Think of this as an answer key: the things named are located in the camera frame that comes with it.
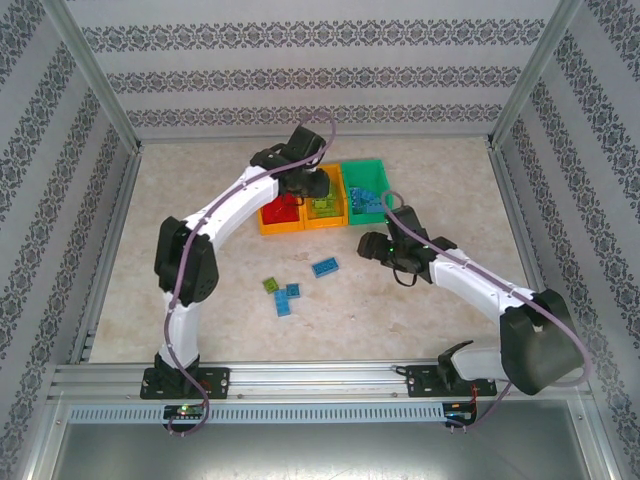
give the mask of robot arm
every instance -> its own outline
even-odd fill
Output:
[[[246,185],[248,179],[308,158],[324,145],[321,137],[304,127],[298,127],[287,144],[278,144],[256,153],[250,162],[251,166],[245,169],[240,178],[207,206],[183,221],[169,217],[163,222],[154,270],[164,291],[165,312],[170,308],[174,295],[185,242],[211,207],[238,185]],[[326,172],[313,167],[314,165],[305,165],[279,174],[266,175],[246,185],[223,202],[198,231],[189,251],[179,301],[173,310],[169,325],[172,350],[185,368],[197,368],[199,362],[198,324],[202,303],[218,283],[217,251],[250,215],[277,196],[286,193],[313,198],[327,196],[329,178]],[[182,376],[175,372],[177,365],[169,354],[166,342],[156,355],[155,368],[173,376],[173,383],[183,382]]]
[[[429,240],[413,208],[403,206],[393,213],[405,226]],[[567,306],[556,292],[545,290],[536,293],[506,282],[470,260],[446,238],[430,240],[447,254],[463,260],[460,265],[409,237],[388,218],[387,224],[390,238],[377,232],[366,233],[361,238],[358,246],[361,257],[379,260],[382,265],[393,269],[396,280],[402,285],[411,286],[420,277],[452,291],[484,313],[499,328],[499,348],[467,341],[438,357],[439,376],[449,389],[459,380],[502,379],[511,381],[526,394],[535,395],[583,365],[582,355],[567,335],[512,296],[514,292],[520,293],[574,330]],[[511,292],[504,292],[467,268],[470,264],[501,280],[512,288]],[[413,274],[413,283],[400,282],[396,272]]]

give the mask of black mounting bracket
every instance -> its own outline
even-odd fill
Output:
[[[470,397],[473,395],[474,385],[478,397],[495,397],[498,393],[495,382],[484,379],[471,382],[459,379],[448,387],[438,373],[438,365],[396,367],[396,373],[406,378],[410,398]]]
[[[225,400],[229,393],[231,370],[224,367],[200,367],[199,357],[187,372],[204,387],[211,400]],[[200,392],[177,368],[170,367],[156,354],[154,366],[147,368],[142,377],[140,398],[143,400],[199,399]]]

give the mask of metal panel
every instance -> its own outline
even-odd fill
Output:
[[[510,402],[481,429],[440,425],[68,425],[56,480],[588,478],[564,402]]]
[[[71,424],[158,424],[163,420],[158,405],[80,405],[71,410]],[[442,403],[367,403],[314,405],[212,405],[208,423],[303,424],[303,423],[403,423],[443,422]],[[176,420],[176,424],[199,420]]]

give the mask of blue lego brick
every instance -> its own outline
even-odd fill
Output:
[[[365,213],[384,213],[381,203],[370,203],[364,207]]]
[[[361,188],[351,187],[349,189],[349,195],[351,196],[351,205],[353,208],[360,208],[362,206],[362,198],[360,197]]]
[[[287,298],[286,290],[278,290],[273,293],[273,298],[276,301],[276,311],[279,317],[286,317],[291,315],[291,307],[289,307],[289,299]]]
[[[320,278],[337,271],[339,267],[336,259],[334,257],[331,257],[322,262],[314,263],[313,265],[311,265],[311,268],[313,269],[313,274],[316,276],[316,278]]]
[[[362,191],[360,192],[360,197],[365,203],[371,203],[376,201],[380,202],[380,196],[370,190],[362,189]]]
[[[300,298],[300,285],[297,283],[288,283],[286,291],[287,298]]]

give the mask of wire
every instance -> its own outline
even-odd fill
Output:
[[[394,192],[393,190],[387,190],[385,192],[382,192],[382,195],[381,195],[382,208],[384,208],[385,213],[387,214],[387,216],[398,226],[398,228],[400,228],[400,230],[402,230],[404,233],[409,235],[414,240],[422,243],[423,245],[426,245],[427,247],[432,249],[434,252],[436,252],[438,255],[442,255],[443,257],[447,258],[448,260],[451,260],[452,262],[457,263],[458,265],[462,265],[463,267],[468,268],[469,270],[471,270],[472,272],[474,272],[477,275],[481,276],[485,280],[489,281],[490,283],[492,283],[496,287],[498,287],[501,290],[505,291],[507,294],[509,294],[512,297],[520,300],[521,302],[523,302],[527,306],[533,308],[536,312],[538,312],[540,315],[542,315],[547,320],[549,320],[551,323],[553,323],[556,327],[558,327],[564,334],[566,334],[571,339],[571,341],[574,343],[574,345],[576,346],[576,348],[578,349],[578,351],[582,355],[582,359],[584,361],[584,367],[583,367],[582,375],[580,375],[580,377],[577,378],[576,380],[570,380],[568,382],[556,382],[556,383],[552,384],[554,387],[567,387],[567,388],[568,387],[575,387],[575,386],[578,386],[581,383],[583,383],[583,382],[585,382],[585,381],[587,381],[589,379],[589,376],[591,375],[591,371],[593,370],[593,364],[591,362],[591,358],[589,356],[589,352],[587,351],[587,347],[584,346],[582,341],[578,338],[578,336],[569,327],[567,327],[564,323],[562,323],[560,320],[558,320],[555,317],[555,315],[553,315],[551,312],[548,312],[547,310],[542,308],[537,303],[531,301],[530,299],[528,299],[527,297],[525,297],[521,293],[518,293],[512,287],[510,287],[509,285],[505,284],[502,280],[494,277],[493,275],[491,275],[488,272],[485,272],[481,268],[476,267],[473,263],[465,262],[464,260],[447,253],[446,251],[442,250],[441,248],[439,248],[436,245],[434,245],[433,243],[431,243],[429,240],[426,240],[426,239],[422,238],[420,235],[418,235],[417,233],[412,231],[410,228],[408,228],[406,225],[404,225],[398,219],[398,217],[395,216],[395,214],[391,211],[391,208],[389,208],[389,206],[386,204],[385,199],[389,195],[393,195],[396,198],[398,198],[400,200],[400,202],[401,202],[401,205],[404,205],[404,199],[402,198],[402,196],[399,193]]]
[[[396,269],[396,267],[393,267],[393,278],[396,279],[396,282],[399,285],[402,285],[403,287],[413,287],[416,282],[418,281],[418,275],[416,275],[415,273],[413,274],[413,280],[411,281],[411,283],[404,283],[402,280],[400,280],[400,278],[398,277],[398,270]]]
[[[169,336],[169,326],[171,324],[171,317],[173,315],[173,312],[175,311],[176,305],[178,303],[178,299],[180,298],[180,290],[182,289],[182,281],[184,280],[184,272],[185,272],[185,269],[186,269],[186,266],[187,266],[187,259],[189,257],[189,252],[191,250],[191,245],[193,245],[193,241],[194,241],[196,235],[198,234],[198,231],[204,225],[206,225],[206,223],[209,220],[209,218],[211,217],[211,215],[213,215],[213,213],[218,208],[220,208],[227,200],[229,200],[231,197],[233,197],[236,193],[238,193],[240,190],[246,188],[247,185],[251,185],[252,183],[257,182],[258,180],[260,180],[261,178],[264,178],[266,176],[273,175],[273,174],[280,173],[280,172],[286,172],[287,170],[293,170],[294,168],[302,167],[302,166],[308,164],[309,162],[313,162],[316,159],[321,159],[322,158],[322,156],[325,154],[325,152],[327,150],[329,150],[329,148],[333,144],[333,141],[336,138],[337,125],[336,125],[335,119],[331,116],[331,114],[328,111],[316,111],[313,114],[307,116],[306,118],[303,118],[300,121],[300,123],[298,124],[298,126],[304,125],[305,123],[307,123],[309,120],[311,120],[314,117],[315,118],[324,117],[327,120],[329,120],[329,122],[331,123],[331,137],[329,137],[329,140],[327,141],[327,143],[326,143],[326,145],[324,147],[322,147],[316,153],[314,153],[313,155],[311,155],[311,156],[309,156],[309,157],[307,157],[307,158],[305,158],[303,160],[300,160],[300,161],[294,162],[294,163],[290,163],[288,165],[283,165],[281,167],[277,167],[277,168],[274,168],[272,170],[266,170],[266,171],[254,176],[254,177],[251,177],[251,178],[247,179],[246,182],[238,184],[236,187],[234,187],[231,190],[229,190],[227,193],[222,195],[220,197],[220,199],[217,202],[215,202],[209,208],[209,210],[207,210],[205,212],[205,214],[202,216],[200,221],[196,224],[194,229],[189,234],[189,237],[187,238],[187,241],[185,242],[184,249],[182,251],[182,256],[180,257],[180,266],[178,267],[178,275],[177,275],[177,278],[176,278],[176,286],[175,286],[174,291],[173,291],[173,297],[171,298],[171,301],[169,302],[169,308],[167,309],[167,314],[166,314],[165,320],[164,320],[164,341],[167,344],[167,351],[169,352],[169,356],[171,357],[171,360],[173,360],[173,363],[176,365],[176,367],[178,368],[180,373],[182,373],[182,375],[187,379],[187,381],[189,383],[191,383],[198,390],[198,392],[200,392],[200,394],[202,395],[202,405],[205,408],[205,413],[202,416],[202,419],[200,420],[200,423],[196,424],[193,428],[191,428],[190,430],[188,430],[186,432],[176,432],[175,430],[172,429],[172,424],[173,424],[173,421],[175,420],[175,417],[172,417],[169,420],[169,424],[167,425],[167,430],[169,431],[169,433],[171,435],[179,435],[181,437],[185,437],[187,435],[191,435],[193,433],[196,433],[207,422],[207,420],[209,418],[210,409],[211,409],[211,405],[210,405],[210,402],[209,402],[209,396],[207,395],[207,391],[202,387],[202,385],[200,385],[198,383],[198,381],[195,378],[193,378],[189,374],[189,372],[187,372],[187,370],[184,368],[184,366],[180,363],[175,351],[173,350],[173,345],[171,344],[171,338]]]

